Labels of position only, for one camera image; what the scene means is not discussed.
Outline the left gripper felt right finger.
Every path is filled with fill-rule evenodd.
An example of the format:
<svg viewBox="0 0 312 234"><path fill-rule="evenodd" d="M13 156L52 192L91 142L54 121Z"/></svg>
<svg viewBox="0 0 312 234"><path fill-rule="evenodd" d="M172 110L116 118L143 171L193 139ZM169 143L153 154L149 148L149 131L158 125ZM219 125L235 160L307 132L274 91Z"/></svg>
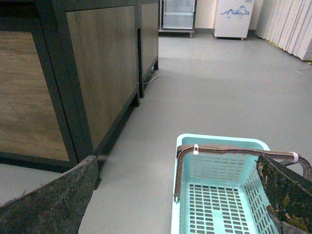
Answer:
<svg viewBox="0 0 312 234"><path fill-rule="evenodd" d="M269 214L295 233L312 232L312 182L266 157L257 160L257 172L269 200Z"/></svg>

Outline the left gripper felt left finger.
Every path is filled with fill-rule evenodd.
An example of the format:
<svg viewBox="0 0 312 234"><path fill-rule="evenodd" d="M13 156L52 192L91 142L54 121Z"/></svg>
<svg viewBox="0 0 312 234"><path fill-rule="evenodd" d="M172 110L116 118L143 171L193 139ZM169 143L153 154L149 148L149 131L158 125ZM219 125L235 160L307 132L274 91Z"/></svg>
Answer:
<svg viewBox="0 0 312 234"><path fill-rule="evenodd" d="M55 180L0 207L2 234L77 234L98 178L88 156Z"/></svg>

